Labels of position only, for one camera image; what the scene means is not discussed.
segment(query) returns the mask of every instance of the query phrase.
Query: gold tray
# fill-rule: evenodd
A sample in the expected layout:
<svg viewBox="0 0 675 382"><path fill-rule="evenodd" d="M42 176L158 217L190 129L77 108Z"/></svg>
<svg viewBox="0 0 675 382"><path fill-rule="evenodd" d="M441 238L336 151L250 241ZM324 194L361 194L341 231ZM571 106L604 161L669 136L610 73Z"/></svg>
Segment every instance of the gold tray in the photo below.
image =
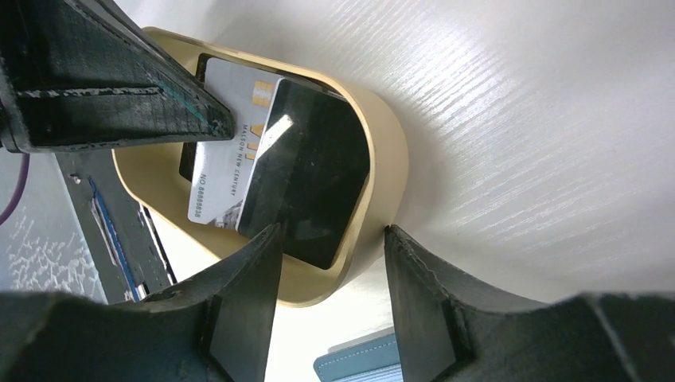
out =
<svg viewBox="0 0 675 382"><path fill-rule="evenodd" d="M384 227L392 223L408 179L408 146L398 118L387 104L364 88L306 68L162 29L144 31L191 73L197 70L200 54L207 53L247 66L315 79L345 97L361 120L368 141L370 173L331 268L323 270L285 255L279 302L297 307L314 305L365 271L382 253ZM115 149L117 174L134 199L190 236L209 255L223 259L248 240L234 231L188 220L190 183L178 174L181 148L181 143L169 143Z"/></svg>

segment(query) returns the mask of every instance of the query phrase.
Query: textured black plastic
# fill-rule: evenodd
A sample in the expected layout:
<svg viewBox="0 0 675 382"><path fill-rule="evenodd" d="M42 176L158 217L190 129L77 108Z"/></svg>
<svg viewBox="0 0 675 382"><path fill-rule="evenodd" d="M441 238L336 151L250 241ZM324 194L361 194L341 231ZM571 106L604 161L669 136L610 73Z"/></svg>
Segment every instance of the textured black plastic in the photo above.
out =
<svg viewBox="0 0 675 382"><path fill-rule="evenodd" d="M281 262L270 227L142 302L0 293L0 381L262 382Z"/></svg>
<svg viewBox="0 0 675 382"><path fill-rule="evenodd" d="M384 253L406 381L675 380L672 294L547 306L475 279L396 226Z"/></svg>
<svg viewBox="0 0 675 382"><path fill-rule="evenodd" d="M0 57L8 150L234 135L232 113L107 0L0 2Z"/></svg>

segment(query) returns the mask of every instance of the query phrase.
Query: wire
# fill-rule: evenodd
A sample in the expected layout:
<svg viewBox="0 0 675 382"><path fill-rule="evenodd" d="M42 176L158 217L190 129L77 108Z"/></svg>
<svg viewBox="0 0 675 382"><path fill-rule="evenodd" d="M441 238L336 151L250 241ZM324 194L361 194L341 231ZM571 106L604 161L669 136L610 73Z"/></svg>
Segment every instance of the wire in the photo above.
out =
<svg viewBox="0 0 675 382"><path fill-rule="evenodd" d="M30 155L23 154L21 157L21 168L19 169L19 178L17 180L17 185L14 187L14 194L10 199L10 203L5 207L5 210L0 213L0 225L3 225L7 219L12 216L14 210L19 206L19 201L21 201L21 196L23 196L23 191L25 189L25 183L28 180L28 165L30 164Z"/></svg>
<svg viewBox="0 0 675 382"><path fill-rule="evenodd" d="M102 217L102 221L105 224L105 232L101 232L102 234L106 235L112 245L114 250L113 255L115 255L115 258L117 259L119 265L122 268L122 273L124 273L124 278L127 280L127 284L129 285L129 289L131 290L131 297L134 298L134 301L139 302L141 301L141 298L139 296L139 291L136 289L136 282L134 282L134 276L131 274L131 268L129 267L129 263L127 262L127 257L124 255L124 252L122 251L122 244L119 243L119 238L117 236L117 231L115 230L115 227L112 225L112 220L110 219L110 215L107 212L107 208L105 203L103 202L103 197L101 197L101 194L99 193L99 189L96 188L96 184L92 180L92 178L89 178L89 185L92 187L92 191L94 193L94 206L98 207L100 211L100 215Z"/></svg>

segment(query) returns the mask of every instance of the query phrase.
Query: credit card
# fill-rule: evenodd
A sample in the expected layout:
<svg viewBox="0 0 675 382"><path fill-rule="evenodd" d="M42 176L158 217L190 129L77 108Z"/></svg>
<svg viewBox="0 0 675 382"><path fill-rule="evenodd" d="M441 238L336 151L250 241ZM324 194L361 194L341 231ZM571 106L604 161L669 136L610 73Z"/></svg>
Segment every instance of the credit card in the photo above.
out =
<svg viewBox="0 0 675 382"><path fill-rule="evenodd" d="M188 218L235 229L275 85L282 76L216 57L201 57L200 64L205 67L204 87L230 109L236 131L230 141L197 144Z"/></svg>

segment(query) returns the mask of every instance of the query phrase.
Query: blue cable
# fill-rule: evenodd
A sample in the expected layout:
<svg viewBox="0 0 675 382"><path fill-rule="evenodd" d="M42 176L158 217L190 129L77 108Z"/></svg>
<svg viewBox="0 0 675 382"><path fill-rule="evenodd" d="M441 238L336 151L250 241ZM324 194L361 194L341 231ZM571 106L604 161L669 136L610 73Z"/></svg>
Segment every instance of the blue cable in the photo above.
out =
<svg viewBox="0 0 675 382"><path fill-rule="evenodd" d="M115 250L117 251L117 258L119 260L119 265L122 267L122 273L124 273L124 278L127 279L127 284L129 284L129 288L131 289L131 295L134 297L134 300L136 302L139 302L141 301L141 298L139 297L139 292L136 290L134 277L131 275L131 269L129 268L129 264L127 263L127 258L124 256L122 246L119 244L119 240L117 239L117 232L115 231L115 228L112 226L112 220L110 219L110 216L107 213L107 209L105 203L103 202L103 198L99 194L99 190L96 188L96 185L94 184L94 181L91 178L89 178L89 185L92 187L92 191L94 192L94 199L96 199L96 202L98 203L99 208L101 210L103 222L106 224L106 228L110 232L112 245L115 246Z"/></svg>

